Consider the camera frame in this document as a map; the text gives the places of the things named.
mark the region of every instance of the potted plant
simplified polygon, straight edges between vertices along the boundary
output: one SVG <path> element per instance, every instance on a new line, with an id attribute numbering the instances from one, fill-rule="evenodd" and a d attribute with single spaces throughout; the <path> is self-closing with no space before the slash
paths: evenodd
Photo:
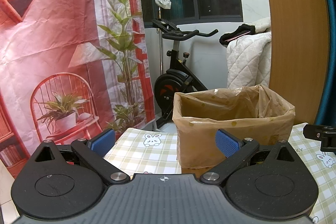
<path id="1" fill-rule="evenodd" d="M 55 121 L 56 128 L 61 132 L 65 132 L 76 125 L 78 109 L 83 108 L 82 104 L 89 102 L 89 100 L 82 99 L 82 97 L 74 94 L 59 95 L 54 92 L 52 94 L 55 97 L 55 101 L 43 103 L 48 112 L 37 120 L 47 122 L 47 126 Z"/>

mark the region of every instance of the trash bin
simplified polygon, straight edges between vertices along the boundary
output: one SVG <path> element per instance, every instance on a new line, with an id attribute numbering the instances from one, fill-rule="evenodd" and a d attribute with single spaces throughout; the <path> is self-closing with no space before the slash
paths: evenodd
<path id="1" fill-rule="evenodd" d="M 294 118 L 295 107 L 263 85 L 175 93 L 177 158 L 182 168 L 215 166 L 225 159 L 215 143 L 218 129 L 273 145 L 288 140 Z"/>

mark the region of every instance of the plaid pattern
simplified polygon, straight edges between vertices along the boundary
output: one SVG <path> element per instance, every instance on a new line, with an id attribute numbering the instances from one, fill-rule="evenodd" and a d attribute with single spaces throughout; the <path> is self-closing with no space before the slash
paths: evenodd
<path id="1" fill-rule="evenodd" d="M 319 197 L 310 217 L 315 220 L 315 223 L 317 223 L 318 217 L 319 224 L 335 224 L 336 164 L 331 162 L 331 168 L 328 168 L 322 160 L 317 158 L 317 154 L 322 154 L 320 151 L 321 142 L 308 140 L 303 136 L 302 132 L 305 125 L 306 123 L 302 123 L 293 127 L 289 143 L 296 150 L 319 186 Z M 327 155 L 336 161 L 334 153 L 327 153 Z"/>
<path id="2" fill-rule="evenodd" d="M 162 134 L 158 146 L 144 145 L 145 135 Z M 129 128 L 120 137 L 104 159 L 127 173 L 180 174 L 181 166 L 177 160 L 177 133 L 144 131 Z"/>

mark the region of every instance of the red chair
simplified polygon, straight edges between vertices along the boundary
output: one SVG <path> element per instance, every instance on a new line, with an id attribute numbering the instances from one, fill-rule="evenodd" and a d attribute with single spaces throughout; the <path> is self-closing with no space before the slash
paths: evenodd
<path id="1" fill-rule="evenodd" d="M 48 121 L 38 120 L 48 112 L 44 103 L 55 100 L 53 93 L 74 94 L 87 99 L 83 108 L 78 109 L 78 114 L 89 113 L 91 116 L 82 122 L 76 122 L 76 126 L 65 132 L 58 130 L 54 121 L 48 125 Z M 77 138 L 91 139 L 102 131 L 91 88 L 84 78 L 73 73 L 51 75 L 39 83 L 31 95 L 30 108 L 40 142 L 51 139 L 56 144 L 66 144 Z"/>

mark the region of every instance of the white quilt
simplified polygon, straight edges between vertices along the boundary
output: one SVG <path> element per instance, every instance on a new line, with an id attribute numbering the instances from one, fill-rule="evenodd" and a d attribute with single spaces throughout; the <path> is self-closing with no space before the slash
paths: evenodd
<path id="1" fill-rule="evenodd" d="M 233 40 L 227 47 L 227 87 L 229 89 L 263 84 L 268 86 L 271 66 L 270 18 L 251 23 L 255 35 L 245 35 Z"/>

